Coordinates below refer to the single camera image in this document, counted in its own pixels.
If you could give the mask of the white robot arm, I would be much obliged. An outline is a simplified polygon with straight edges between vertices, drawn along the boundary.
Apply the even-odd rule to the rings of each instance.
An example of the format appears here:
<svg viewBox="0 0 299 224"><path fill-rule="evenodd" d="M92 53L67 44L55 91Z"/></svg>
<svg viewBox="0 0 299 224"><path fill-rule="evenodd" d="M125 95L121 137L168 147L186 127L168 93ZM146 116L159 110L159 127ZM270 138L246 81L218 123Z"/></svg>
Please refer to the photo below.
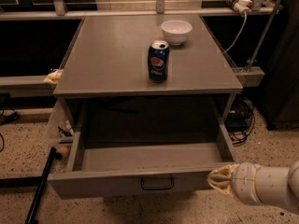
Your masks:
<svg viewBox="0 0 299 224"><path fill-rule="evenodd" d="M242 162L207 176L210 187L246 205L275 206L299 214L299 161L291 167Z"/></svg>

